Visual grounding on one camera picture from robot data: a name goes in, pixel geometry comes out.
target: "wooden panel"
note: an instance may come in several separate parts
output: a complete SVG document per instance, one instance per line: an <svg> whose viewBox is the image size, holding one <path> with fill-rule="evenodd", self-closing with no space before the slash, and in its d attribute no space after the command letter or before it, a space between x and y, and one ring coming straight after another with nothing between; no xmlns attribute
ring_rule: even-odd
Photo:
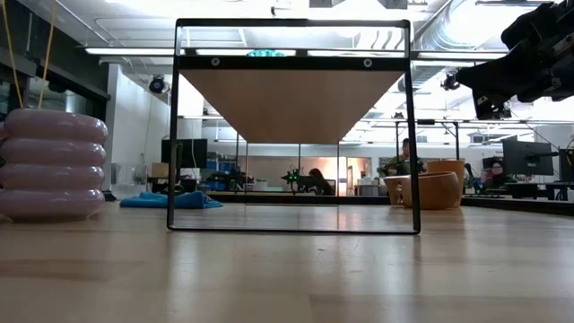
<svg viewBox="0 0 574 323"><path fill-rule="evenodd" d="M185 70L250 143L336 144L402 72Z"/></svg>

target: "blue cloth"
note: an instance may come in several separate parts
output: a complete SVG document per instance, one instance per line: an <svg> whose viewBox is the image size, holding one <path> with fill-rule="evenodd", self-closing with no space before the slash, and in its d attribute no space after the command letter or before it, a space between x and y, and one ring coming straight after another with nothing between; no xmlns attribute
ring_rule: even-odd
<svg viewBox="0 0 574 323"><path fill-rule="evenodd" d="M119 203L120 207L168 207L168 196L154 193L141 193L140 196L127 198ZM176 196L176 208L205 209L222 207L221 202L212 200L202 192L186 193Z"/></svg>

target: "person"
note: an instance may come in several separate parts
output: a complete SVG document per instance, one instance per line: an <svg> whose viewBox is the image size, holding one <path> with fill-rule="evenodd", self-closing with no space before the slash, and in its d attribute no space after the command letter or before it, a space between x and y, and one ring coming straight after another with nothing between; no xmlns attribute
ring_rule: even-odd
<svg viewBox="0 0 574 323"><path fill-rule="evenodd" d="M475 194L481 192L481 185L477 178L474 177L473 167L467 162L465 164L465 189L474 189Z"/></svg>
<svg viewBox="0 0 574 323"><path fill-rule="evenodd" d="M323 173L319 169L312 169L309 171L309 176L312 178L312 183L317 188L318 195L332 196L335 194L333 188L323 177Z"/></svg>
<svg viewBox="0 0 574 323"><path fill-rule="evenodd" d="M387 164L388 175L411 175L411 165L409 158L411 157L411 151L409 147L409 138L403 140L403 151L398 157L393 157ZM425 172L422 160L417 158L417 169L419 172Z"/></svg>
<svg viewBox="0 0 574 323"><path fill-rule="evenodd" d="M491 161L492 178L483 183L483 189L500 189L504 188L507 183L516 183L516 181L504 174L504 165L502 161Z"/></svg>

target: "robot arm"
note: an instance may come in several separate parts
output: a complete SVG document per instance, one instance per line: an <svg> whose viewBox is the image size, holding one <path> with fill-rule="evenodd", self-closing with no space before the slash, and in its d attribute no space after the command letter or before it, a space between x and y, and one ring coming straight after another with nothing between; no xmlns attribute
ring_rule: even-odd
<svg viewBox="0 0 574 323"><path fill-rule="evenodd" d="M461 68L442 84L471 88L479 119L508 117L504 103L515 95L522 102L574 95L574 0L539 5L500 38L510 49L505 57Z"/></svg>

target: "yellow stick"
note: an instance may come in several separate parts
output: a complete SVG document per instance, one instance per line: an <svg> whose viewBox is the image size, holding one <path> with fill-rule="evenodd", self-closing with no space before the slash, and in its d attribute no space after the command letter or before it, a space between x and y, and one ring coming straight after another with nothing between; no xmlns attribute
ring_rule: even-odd
<svg viewBox="0 0 574 323"><path fill-rule="evenodd" d="M52 49L52 37L54 36L54 24L56 22L56 0L52 0L52 20L50 22L50 36L48 37L48 49L46 50L46 60L44 61L44 76L42 77L42 89L39 92L38 109L42 108L44 99L44 89L46 88L46 76L48 75L48 65L50 62L50 50Z"/></svg>
<svg viewBox="0 0 574 323"><path fill-rule="evenodd" d="M20 93L20 85L18 84L18 73L16 72L16 63L14 62L14 52L12 50L12 37L10 36L10 28L8 27L8 13L6 11L6 1L2 2L2 12L4 15L4 27L6 29L6 38L8 40L8 51L10 52L10 62L12 63L12 72L14 75L14 84L16 85L16 93L18 93L18 101L20 108L24 108L24 101Z"/></svg>

